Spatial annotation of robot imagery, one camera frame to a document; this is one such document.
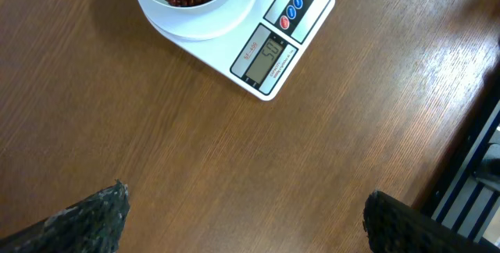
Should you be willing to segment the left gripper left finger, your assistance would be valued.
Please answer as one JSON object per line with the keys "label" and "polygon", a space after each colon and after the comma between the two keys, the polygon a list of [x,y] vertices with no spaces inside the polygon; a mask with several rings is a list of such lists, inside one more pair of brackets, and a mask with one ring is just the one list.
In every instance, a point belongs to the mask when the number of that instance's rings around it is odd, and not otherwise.
{"label": "left gripper left finger", "polygon": [[130,211],[126,184],[89,197],[1,239],[1,252],[117,252]]}

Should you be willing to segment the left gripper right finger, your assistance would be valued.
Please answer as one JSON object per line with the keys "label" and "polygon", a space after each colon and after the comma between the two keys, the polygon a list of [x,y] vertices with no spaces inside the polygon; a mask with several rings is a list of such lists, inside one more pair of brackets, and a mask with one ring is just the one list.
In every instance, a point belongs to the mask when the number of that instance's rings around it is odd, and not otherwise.
{"label": "left gripper right finger", "polygon": [[419,213],[382,191],[373,191],[363,210],[363,228],[373,253],[495,253]]}

